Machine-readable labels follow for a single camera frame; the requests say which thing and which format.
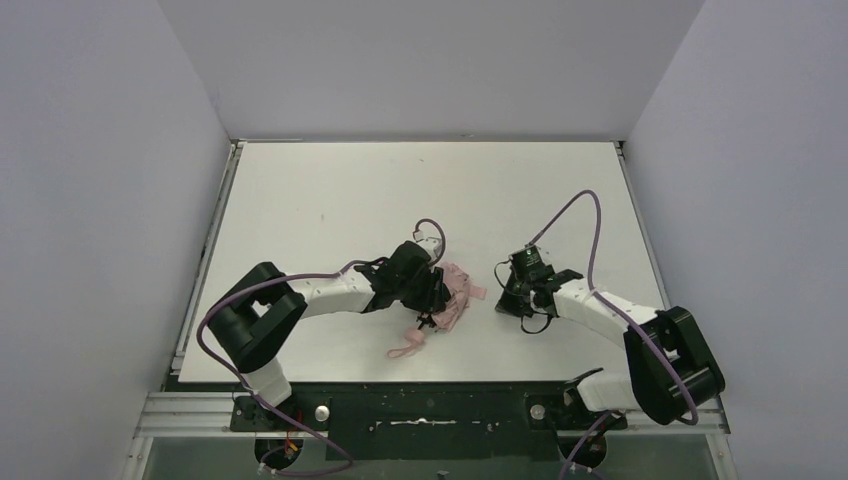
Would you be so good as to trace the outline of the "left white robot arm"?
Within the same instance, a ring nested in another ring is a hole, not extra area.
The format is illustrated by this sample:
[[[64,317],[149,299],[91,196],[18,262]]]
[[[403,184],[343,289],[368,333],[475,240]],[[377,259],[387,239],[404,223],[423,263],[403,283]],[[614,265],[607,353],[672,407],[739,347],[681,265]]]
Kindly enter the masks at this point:
[[[366,314],[396,302],[425,318],[441,313],[451,298],[435,264],[443,253],[443,241],[430,237],[406,241],[388,257],[351,261],[337,273],[286,275],[261,262],[210,308],[196,338],[211,331],[224,350],[215,360],[277,407],[292,395],[277,355],[300,320]]]

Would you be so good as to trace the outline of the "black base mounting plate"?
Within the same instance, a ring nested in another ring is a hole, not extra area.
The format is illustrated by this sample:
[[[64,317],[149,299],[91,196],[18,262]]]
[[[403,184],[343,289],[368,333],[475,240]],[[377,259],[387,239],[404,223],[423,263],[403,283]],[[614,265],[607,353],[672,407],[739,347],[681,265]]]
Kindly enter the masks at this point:
[[[356,460],[567,455],[598,419],[566,381],[296,382],[280,410]]]

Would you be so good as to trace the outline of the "pink and black folding umbrella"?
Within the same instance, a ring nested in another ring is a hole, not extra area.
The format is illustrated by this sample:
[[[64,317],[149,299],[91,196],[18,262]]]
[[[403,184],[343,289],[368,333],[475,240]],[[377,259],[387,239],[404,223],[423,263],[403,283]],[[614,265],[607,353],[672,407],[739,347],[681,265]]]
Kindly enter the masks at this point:
[[[450,298],[446,301],[445,309],[435,314],[421,314],[417,327],[410,327],[404,333],[406,345],[402,348],[391,349],[386,353],[389,359],[398,359],[414,355],[426,343],[427,333],[451,332],[469,307],[472,299],[484,300],[487,290],[472,282],[470,275],[454,263],[440,265],[443,282]]]

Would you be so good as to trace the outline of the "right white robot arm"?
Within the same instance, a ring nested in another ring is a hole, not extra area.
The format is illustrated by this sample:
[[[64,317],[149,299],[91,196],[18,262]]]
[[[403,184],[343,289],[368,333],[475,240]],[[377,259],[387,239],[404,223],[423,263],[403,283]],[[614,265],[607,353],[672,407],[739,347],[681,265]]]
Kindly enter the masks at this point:
[[[724,375],[690,311],[643,306],[591,287],[571,269],[556,270],[535,246],[510,254],[498,312],[520,320],[577,323],[623,350],[625,372],[591,369],[567,393],[588,412],[641,411],[660,425],[690,415],[726,388]]]

